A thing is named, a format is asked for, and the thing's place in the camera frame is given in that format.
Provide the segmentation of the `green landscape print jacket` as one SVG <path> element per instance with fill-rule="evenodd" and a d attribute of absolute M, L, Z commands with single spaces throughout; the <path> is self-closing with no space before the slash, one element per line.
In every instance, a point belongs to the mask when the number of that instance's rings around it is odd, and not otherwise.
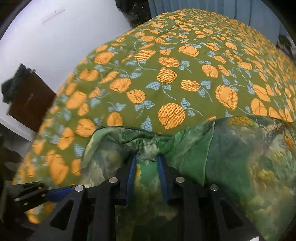
<path fill-rule="evenodd" d="M 137 159 L 131 202 L 115 210 L 117 240 L 176 240 L 177 209 L 163 199 L 157 156 L 200 185 L 215 184 L 266 240 L 279 240 L 295 217 L 295 123 L 267 116 L 208 120 L 174 135 L 99 128 L 81 163 L 93 187 Z"/>

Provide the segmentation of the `dark brown wooden cabinet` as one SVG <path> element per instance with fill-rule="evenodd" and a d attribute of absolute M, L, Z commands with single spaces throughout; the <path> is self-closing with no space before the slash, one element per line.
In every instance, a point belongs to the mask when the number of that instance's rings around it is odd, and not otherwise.
<path fill-rule="evenodd" d="M 20 85 L 10 104 L 8 115 L 34 132 L 38 132 L 55 97 L 56 93 L 33 71 Z"/>

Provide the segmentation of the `dark cloth on cabinet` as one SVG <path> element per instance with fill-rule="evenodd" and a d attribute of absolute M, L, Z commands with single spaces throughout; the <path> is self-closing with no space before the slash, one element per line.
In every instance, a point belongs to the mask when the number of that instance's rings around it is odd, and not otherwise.
<path fill-rule="evenodd" d="M 3 102 L 9 104 L 12 102 L 25 78 L 34 73 L 34 69 L 27 68 L 23 63 L 18 67 L 15 75 L 1 84 L 1 93 Z"/>

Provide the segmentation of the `green orange floral bedspread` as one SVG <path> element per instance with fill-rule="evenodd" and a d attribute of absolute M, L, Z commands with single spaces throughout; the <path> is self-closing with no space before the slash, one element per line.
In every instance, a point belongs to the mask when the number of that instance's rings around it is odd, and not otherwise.
<path fill-rule="evenodd" d="M 295 123 L 295 65 L 237 20 L 200 9 L 164 13 L 78 64 L 14 183 L 81 183 L 84 151 L 99 128 L 174 135 L 239 116 Z"/>

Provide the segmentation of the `dark hanging bag with hat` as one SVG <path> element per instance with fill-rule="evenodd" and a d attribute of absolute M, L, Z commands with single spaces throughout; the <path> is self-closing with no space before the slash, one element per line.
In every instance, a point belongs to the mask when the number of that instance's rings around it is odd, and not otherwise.
<path fill-rule="evenodd" d="M 152 18 L 147 0 L 115 0 L 115 3 L 117 9 L 128 20 L 131 28 L 135 28 Z"/>

